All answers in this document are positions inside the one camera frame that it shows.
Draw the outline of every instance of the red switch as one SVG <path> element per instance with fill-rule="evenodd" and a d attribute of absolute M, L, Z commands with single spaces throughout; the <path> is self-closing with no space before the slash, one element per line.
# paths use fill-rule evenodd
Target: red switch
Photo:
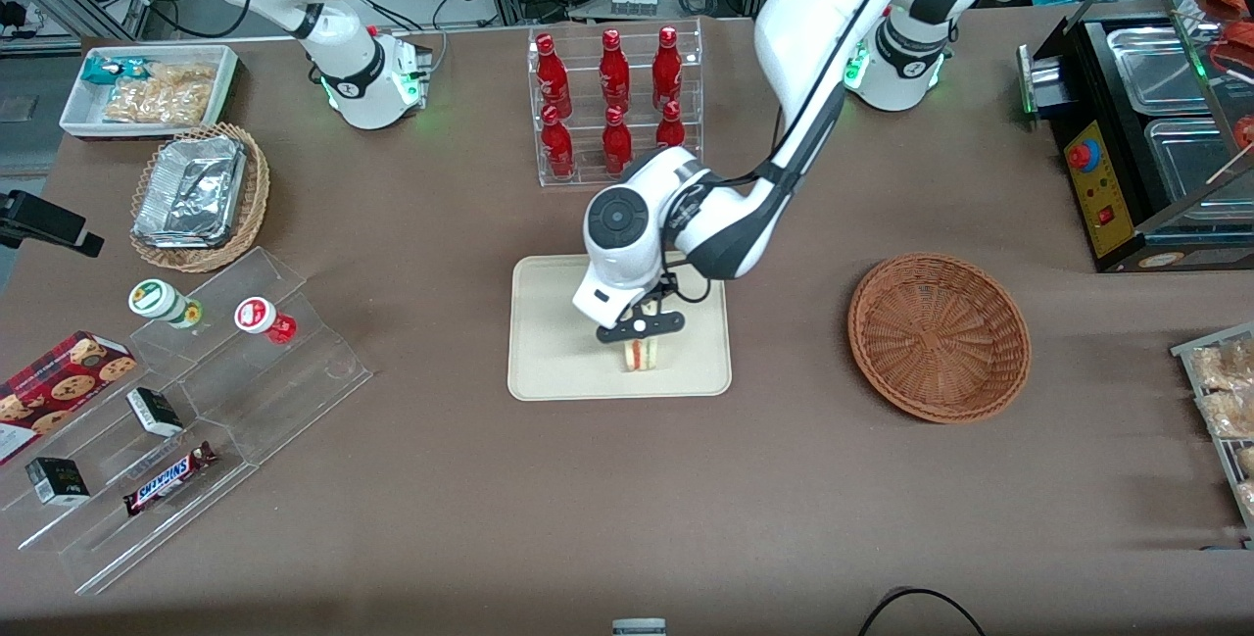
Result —
<path fill-rule="evenodd" d="M 1067 166 L 1076 168 L 1076 171 L 1087 167 L 1090 159 L 1092 159 L 1092 151 L 1088 151 L 1088 146 L 1077 144 L 1067 151 Z"/>

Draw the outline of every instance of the acrylic bottle rack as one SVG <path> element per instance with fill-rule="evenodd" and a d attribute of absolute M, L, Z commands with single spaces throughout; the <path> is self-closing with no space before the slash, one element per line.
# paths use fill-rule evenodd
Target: acrylic bottle rack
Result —
<path fill-rule="evenodd" d="M 653 109 L 653 56 L 657 54 L 657 33 L 663 25 L 672 25 L 678 33 L 677 49 L 680 69 L 680 108 L 685 130 L 685 148 L 697 158 L 702 154 L 702 123 L 705 119 L 701 85 L 702 41 L 697 20 L 640 20 L 640 23 L 613 24 L 622 36 L 622 51 L 631 68 L 631 107 L 624 123 L 632 137 L 632 154 L 638 157 L 657 146 L 657 125 L 662 114 Z M 540 143 L 540 108 L 544 105 L 535 70 L 539 53 L 535 36 L 551 34 L 554 51 L 566 64 L 571 85 L 572 113 L 562 119 L 571 132 L 574 148 L 574 177 L 558 181 L 553 177 L 543 144 Z M 535 162 L 542 186 L 603 186 L 616 183 L 606 172 L 604 149 L 601 132 L 606 127 L 606 100 L 601 94 L 601 34 L 588 33 L 586 25 L 545 25 L 532 29 L 528 36 L 527 77 L 530 80 L 532 132 L 535 135 Z"/>
<path fill-rule="evenodd" d="M 147 370 L 132 371 L 51 438 L 0 468 L 0 511 L 14 544 L 58 552 L 76 592 L 99 593 L 366 383 L 371 373 L 322 322 L 300 292 L 303 284 L 255 248 L 188 294 L 204 309 L 196 327 L 149 322 L 135 331 L 132 351 Z M 275 345 L 241 332 L 232 316 L 250 296 L 268 297 L 291 315 L 296 337 Z M 125 399 L 134 386 L 162 391 L 183 432 L 168 439 L 144 432 Z M 122 497 L 202 442 L 219 459 L 129 517 Z M 25 470 L 35 457 L 74 460 L 90 501 L 41 504 Z"/>

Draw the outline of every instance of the red bottle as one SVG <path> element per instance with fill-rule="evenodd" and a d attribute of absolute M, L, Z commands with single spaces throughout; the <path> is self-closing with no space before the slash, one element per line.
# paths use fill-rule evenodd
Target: red bottle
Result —
<path fill-rule="evenodd" d="M 601 144 L 606 149 L 606 172 L 611 177 L 622 176 L 631 161 L 631 132 L 623 125 L 622 108 L 606 108 L 606 130 L 601 132 Z"/>
<path fill-rule="evenodd" d="M 601 34 L 601 94 L 606 104 L 617 105 L 623 110 L 631 107 L 631 69 L 622 51 L 622 36 L 618 30 L 606 29 Z"/>
<path fill-rule="evenodd" d="M 569 181 L 574 176 L 574 149 L 571 146 L 571 133 L 558 118 L 556 105 L 544 105 L 540 110 L 540 143 L 544 146 L 544 158 L 549 171 L 558 181 Z"/>
<path fill-rule="evenodd" d="M 556 105 L 558 118 L 571 117 L 571 83 L 566 77 L 566 65 L 553 51 L 553 36 L 539 34 L 535 38 L 535 50 L 540 54 L 535 77 L 540 82 L 540 95 L 544 104 Z"/>
<path fill-rule="evenodd" d="M 653 109 L 662 110 L 666 103 L 680 99 L 680 34 L 672 25 L 663 25 L 657 33 L 657 55 L 653 56 Z"/>
<path fill-rule="evenodd" d="M 265 335 L 276 345 L 296 336 L 296 319 L 283 315 L 265 297 L 247 297 L 236 307 L 236 326 L 250 335 Z"/>
<path fill-rule="evenodd" d="M 680 122 L 680 103 L 668 100 L 662 108 L 662 123 L 657 125 L 657 148 L 683 146 L 683 123 Z"/>

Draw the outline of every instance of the small black box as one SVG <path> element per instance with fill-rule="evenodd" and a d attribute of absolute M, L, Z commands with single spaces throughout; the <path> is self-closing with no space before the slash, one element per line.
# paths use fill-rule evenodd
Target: small black box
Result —
<path fill-rule="evenodd" d="M 76 507 L 92 498 L 74 460 L 35 458 L 26 465 L 26 477 L 39 501 L 49 506 Z"/>
<path fill-rule="evenodd" d="M 144 430 L 155 435 L 166 435 L 166 438 L 173 438 L 182 433 L 183 421 L 179 420 L 174 408 L 169 405 L 161 391 L 139 386 L 127 394 L 127 401 L 130 403 L 130 410 L 135 411 L 135 418 L 139 419 L 139 425 L 143 425 Z"/>

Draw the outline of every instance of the yellow control panel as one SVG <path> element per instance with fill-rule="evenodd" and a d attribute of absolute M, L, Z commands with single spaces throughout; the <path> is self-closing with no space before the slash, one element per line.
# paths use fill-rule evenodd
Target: yellow control panel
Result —
<path fill-rule="evenodd" d="M 1106 256 L 1136 233 L 1115 168 L 1106 156 L 1106 140 L 1097 123 L 1090 123 L 1062 151 L 1071 172 L 1071 187 L 1080 199 L 1088 240 L 1099 257 Z"/>

